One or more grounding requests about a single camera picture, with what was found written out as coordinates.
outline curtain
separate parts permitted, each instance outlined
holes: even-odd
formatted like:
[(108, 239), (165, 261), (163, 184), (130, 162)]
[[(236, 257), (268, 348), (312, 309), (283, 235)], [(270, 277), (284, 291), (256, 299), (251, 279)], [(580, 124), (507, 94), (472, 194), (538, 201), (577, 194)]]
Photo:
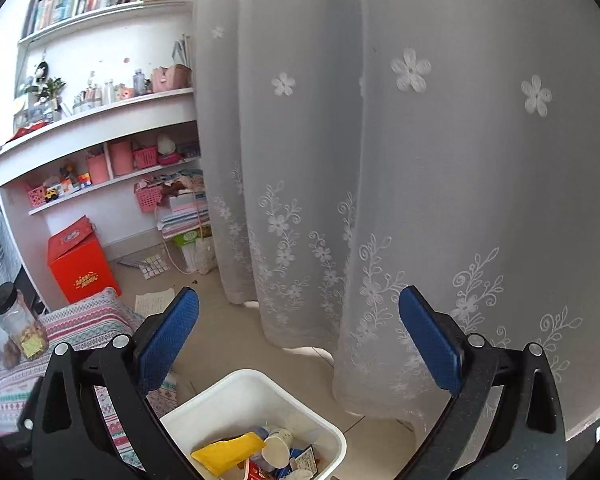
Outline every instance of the curtain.
[(334, 354), (345, 409), (419, 439), (448, 394), (400, 322), (409, 284), (494, 346), (542, 344), (568, 435), (600, 414), (595, 2), (196, 6), (228, 299), (258, 300), (275, 345)]

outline floor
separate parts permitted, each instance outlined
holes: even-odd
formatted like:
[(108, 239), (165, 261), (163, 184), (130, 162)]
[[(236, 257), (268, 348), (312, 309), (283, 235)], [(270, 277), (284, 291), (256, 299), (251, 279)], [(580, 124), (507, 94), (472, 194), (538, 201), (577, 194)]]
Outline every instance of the floor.
[[(176, 263), (184, 268), (176, 257)], [(131, 257), (163, 252), (143, 251)], [(397, 420), (379, 420), (346, 412), (331, 394), (333, 360), (322, 349), (281, 349), (266, 341), (257, 303), (227, 301), (218, 270), (206, 276), (172, 269), (145, 280), (138, 269), (112, 264), (123, 302), (133, 308), (136, 294), (190, 286), (200, 297), (200, 317), (173, 369), (181, 377), (184, 402), (234, 370), (254, 368), (336, 425), (347, 439), (347, 455), (334, 472), (338, 480), (392, 480), (414, 453), (415, 437)]]

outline baseboard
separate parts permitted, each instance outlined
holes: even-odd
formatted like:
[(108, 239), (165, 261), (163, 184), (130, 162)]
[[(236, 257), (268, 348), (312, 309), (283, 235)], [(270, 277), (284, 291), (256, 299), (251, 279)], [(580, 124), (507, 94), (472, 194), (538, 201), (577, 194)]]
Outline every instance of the baseboard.
[(143, 231), (127, 238), (122, 238), (102, 248), (108, 262), (127, 256), (128, 254), (142, 251), (162, 243), (162, 236), (158, 229)]

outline red box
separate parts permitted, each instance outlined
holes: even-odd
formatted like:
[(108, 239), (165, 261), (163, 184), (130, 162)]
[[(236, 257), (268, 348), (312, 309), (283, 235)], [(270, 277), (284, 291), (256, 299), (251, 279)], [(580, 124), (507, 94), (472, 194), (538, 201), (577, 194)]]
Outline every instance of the red box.
[(46, 264), (69, 303), (88, 298), (116, 283), (86, 216), (49, 238)]

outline silver screw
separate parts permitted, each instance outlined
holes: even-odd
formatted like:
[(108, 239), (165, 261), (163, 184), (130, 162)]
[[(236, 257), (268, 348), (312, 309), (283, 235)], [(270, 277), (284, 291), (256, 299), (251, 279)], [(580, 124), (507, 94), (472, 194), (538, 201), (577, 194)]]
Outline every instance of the silver screw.
[(529, 351), (533, 355), (537, 355), (537, 356), (542, 355), (542, 347), (538, 343), (531, 343), (529, 345)]
[(67, 343), (60, 343), (56, 345), (56, 348), (54, 348), (54, 354), (63, 355), (68, 349), (69, 345)]
[(115, 346), (116, 348), (124, 348), (126, 345), (128, 345), (129, 343), (129, 336), (128, 335), (117, 335), (115, 336), (115, 338), (113, 338), (113, 346)]
[(484, 346), (484, 338), (480, 334), (471, 334), (467, 341), (474, 348), (482, 348)]

